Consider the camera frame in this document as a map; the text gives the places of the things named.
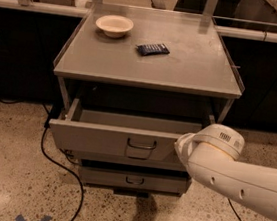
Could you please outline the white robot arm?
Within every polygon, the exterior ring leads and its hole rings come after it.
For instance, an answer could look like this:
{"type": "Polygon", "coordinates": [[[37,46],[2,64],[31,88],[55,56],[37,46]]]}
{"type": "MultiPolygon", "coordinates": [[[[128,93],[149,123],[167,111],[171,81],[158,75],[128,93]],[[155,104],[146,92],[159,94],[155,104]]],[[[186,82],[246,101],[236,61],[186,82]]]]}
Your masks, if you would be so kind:
{"type": "Polygon", "coordinates": [[[234,129],[213,124],[182,135],[174,148],[195,181],[277,221],[277,169],[240,162],[244,142],[234,129]]]}

